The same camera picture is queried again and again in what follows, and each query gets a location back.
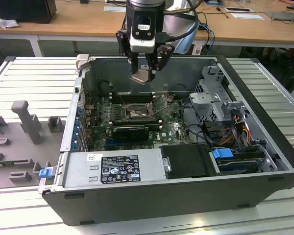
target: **warning label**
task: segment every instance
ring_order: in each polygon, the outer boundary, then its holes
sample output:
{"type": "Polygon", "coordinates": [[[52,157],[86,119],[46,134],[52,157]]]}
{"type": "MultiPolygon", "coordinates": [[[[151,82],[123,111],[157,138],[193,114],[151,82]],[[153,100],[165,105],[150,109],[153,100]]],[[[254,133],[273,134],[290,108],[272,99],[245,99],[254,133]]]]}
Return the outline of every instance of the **warning label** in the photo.
{"type": "Polygon", "coordinates": [[[138,155],[101,158],[100,179],[103,184],[140,181],[138,155]]]}

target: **motherboard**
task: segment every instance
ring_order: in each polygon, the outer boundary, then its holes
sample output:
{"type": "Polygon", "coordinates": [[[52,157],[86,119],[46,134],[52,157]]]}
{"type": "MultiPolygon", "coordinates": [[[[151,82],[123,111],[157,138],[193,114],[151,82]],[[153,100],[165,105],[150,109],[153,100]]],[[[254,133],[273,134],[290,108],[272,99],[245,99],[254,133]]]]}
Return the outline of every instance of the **motherboard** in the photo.
{"type": "Polygon", "coordinates": [[[191,143],[181,119],[184,102],[185,99],[169,94],[110,94],[98,98],[89,109],[90,150],[147,149],[191,143]]]}

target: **white paper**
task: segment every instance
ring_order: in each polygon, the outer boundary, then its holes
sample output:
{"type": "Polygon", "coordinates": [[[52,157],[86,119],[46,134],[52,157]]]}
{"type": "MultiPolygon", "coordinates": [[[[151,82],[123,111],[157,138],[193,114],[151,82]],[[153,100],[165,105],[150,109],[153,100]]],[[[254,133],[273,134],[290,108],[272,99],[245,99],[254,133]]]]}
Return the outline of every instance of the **white paper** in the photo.
{"type": "Polygon", "coordinates": [[[238,19],[264,20],[264,18],[262,18],[260,15],[254,15],[254,14],[232,13],[231,15],[238,19]]]}
{"type": "Polygon", "coordinates": [[[6,28],[12,28],[12,27],[18,27],[20,26],[16,20],[4,20],[0,19],[0,28],[6,29],[6,28]]]}
{"type": "Polygon", "coordinates": [[[101,158],[103,157],[102,153],[97,154],[87,154],[87,160],[88,161],[101,161],[101,158]]]}

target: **laptop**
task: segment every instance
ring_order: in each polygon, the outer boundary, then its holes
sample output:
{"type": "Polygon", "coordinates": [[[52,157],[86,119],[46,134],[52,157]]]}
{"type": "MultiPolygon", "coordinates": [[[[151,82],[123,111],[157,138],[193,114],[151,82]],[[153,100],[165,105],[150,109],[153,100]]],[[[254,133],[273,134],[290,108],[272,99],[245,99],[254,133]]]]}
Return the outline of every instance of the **laptop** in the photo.
{"type": "Polygon", "coordinates": [[[265,11],[264,13],[273,20],[294,21],[294,13],[291,12],[265,11]]]}

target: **blue latch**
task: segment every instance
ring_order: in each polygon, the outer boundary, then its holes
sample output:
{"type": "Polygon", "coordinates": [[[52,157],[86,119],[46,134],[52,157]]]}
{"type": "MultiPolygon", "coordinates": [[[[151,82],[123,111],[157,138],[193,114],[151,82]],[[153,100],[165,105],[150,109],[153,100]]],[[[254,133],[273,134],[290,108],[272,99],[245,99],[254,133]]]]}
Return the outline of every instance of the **blue latch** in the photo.
{"type": "Polygon", "coordinates": [[[52,169],[42,169],[39,171],[40,179],[50,179],[52,178],[52,169]]]}
{"type": "Polygon", "coordinates": [[[217,148],[212,151],[215,159],[217,158],[234,158],[231,149],[229,148],[217,148]]]}

